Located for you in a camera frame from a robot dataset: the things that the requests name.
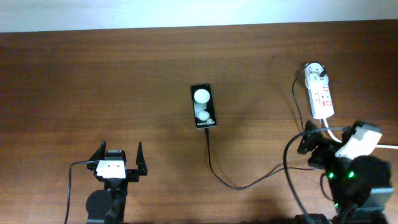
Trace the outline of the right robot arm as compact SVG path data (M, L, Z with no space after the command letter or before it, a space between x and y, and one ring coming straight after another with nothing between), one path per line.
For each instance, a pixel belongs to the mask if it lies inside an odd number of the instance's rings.
M307 121L298 153L310 153L308 164L324 170L337 215L333 223L387 223L385 205L394 193L391 164L372 156L382 131L355 121L345 128L341 142L324 137Z

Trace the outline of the black smartphone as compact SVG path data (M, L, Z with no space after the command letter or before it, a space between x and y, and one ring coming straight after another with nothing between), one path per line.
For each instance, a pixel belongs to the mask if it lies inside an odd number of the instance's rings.
M190 90L196 128L216 127L217 121L211 85L209 83L192 85Z

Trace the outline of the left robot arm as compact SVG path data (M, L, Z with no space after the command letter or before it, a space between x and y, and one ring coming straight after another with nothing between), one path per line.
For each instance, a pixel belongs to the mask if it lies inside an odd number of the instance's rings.
M107 150L103 141L90 157L86 168L103 188L94 191L86 200L88 223L123 223L128 185L139 182L148 174L142 143L137 147L136 169L126 168L126 153L123 150Z

